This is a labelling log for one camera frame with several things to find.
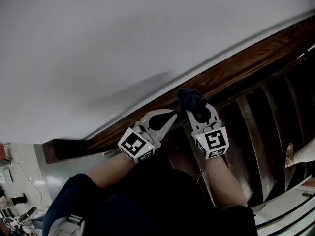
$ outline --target forearm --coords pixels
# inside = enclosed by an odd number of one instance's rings
[[[206,173],[211,194],[218,208],[246,206],[244,192],[221,156],[206,160]]]
[[[120,182],[134,166],[133,161],[125,154],[120,153],[94,167],[87,175],[99,188],[106,189]]]

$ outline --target white wall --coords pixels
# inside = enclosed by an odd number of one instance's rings
[[[82,139],[314,8],[315,0],[0,0],[0,140]]]

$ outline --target shoe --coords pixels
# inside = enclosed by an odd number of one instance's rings
[[[26,203],[28,202],[28,199],[27,199],[25,193],[23,193],[23,196],[22,196],[22,197],[24,198],[24,203],[26,204]]]

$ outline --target floor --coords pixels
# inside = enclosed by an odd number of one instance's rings
[[[34,145],[34,149],[42,178],[46,183],[48,193],[52,200],[56,198],[59,190],[70,177],[78,173],[86,173],[93,166],[105,162],[120,152],[119,150],[112,150],[108,151],[106,155],[98,153],[59,163],[47,164],[42,145]]]
[[[25,193],[28,198],[27,204],[17,204],[11,209],[12,212],[15,215],[21,215],[32,207],[37,207],[37,216],[45,214],[52,199],[43,182],[34,145],[11,143],[6,146],[6,151],[14,159],[13,168],[10,168],[13,182],[2,184],[2,187],[8,197],[21,197]]]

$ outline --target black shirt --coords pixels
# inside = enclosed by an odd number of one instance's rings
[[[217,210],[188,174],[142,162],[115,188],[85,174],[69,179],[47,211],[43,236],[61,217],[83,217],[83,235],[257,235],[244,206]]]

